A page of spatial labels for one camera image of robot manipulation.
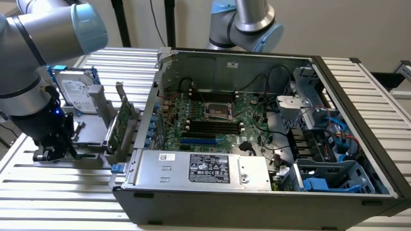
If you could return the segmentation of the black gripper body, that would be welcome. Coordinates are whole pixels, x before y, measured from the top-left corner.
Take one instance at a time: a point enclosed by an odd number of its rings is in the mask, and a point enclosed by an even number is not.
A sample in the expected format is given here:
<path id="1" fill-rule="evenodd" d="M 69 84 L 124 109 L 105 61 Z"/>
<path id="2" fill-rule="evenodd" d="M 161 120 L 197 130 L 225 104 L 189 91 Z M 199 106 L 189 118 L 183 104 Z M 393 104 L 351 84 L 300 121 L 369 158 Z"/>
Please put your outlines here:
<path id="1" fill-rule="evenodd" d="M 10 120 L 36 145 L 72 148 L 73 113 L 65 113 L 58 105 L 46 105 L 30 115 L 13 115 Z"/>

